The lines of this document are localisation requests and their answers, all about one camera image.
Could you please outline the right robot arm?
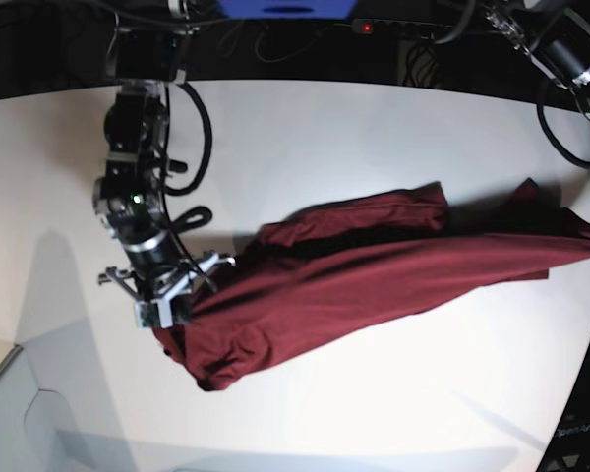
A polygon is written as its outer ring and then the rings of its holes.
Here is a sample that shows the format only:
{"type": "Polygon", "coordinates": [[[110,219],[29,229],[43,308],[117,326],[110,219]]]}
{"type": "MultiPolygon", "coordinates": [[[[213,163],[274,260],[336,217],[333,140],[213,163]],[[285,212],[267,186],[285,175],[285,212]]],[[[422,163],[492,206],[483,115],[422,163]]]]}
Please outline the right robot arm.
{"type": "Polygon", "coordinates": [[[208,271],[228,260],[217,252],[194,259],[181,242],[181,234],[211,222],[208,207],[195,206],[172,218],[167,206],[168,198],[198,189],[211,158],[212,126],[201,97],[186,81],[186,56],[193,36],[217,22],[216,5],[116,1],[108,7],[115,26],[105,75],[120,87],[104,120],[109,151],[93,187],[92,207],[130,265],[107,268],[98,282],[115,283],[132,298],[138,326],[170,328],[189,320],[189,310],[176,303],[192,294],[194,280],[210,284],[208,271]],[[204,136],[197,172],[178,189],[167,180],[186,173],[188,165],[168,153],[172,86],[191,98],[204,136]]]}

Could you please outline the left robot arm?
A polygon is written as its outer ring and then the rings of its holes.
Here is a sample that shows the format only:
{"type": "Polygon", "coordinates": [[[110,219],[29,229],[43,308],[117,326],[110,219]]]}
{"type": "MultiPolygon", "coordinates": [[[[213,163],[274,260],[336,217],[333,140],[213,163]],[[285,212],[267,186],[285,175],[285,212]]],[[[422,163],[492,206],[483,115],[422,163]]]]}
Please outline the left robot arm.
{"type": "Polygon", "coordinates": [[[452,42],[466,33],[476,15],[506,38],[544,78],[536,95],[539,126],[551,146],[568,163],[590,170],[590,160],[570,152],[556,137],[545,115],[550,88],[563,89],[590,123],[590,25],[574,12],[569,1],[446,1],[460,12],[438,44],[452,42]]]}

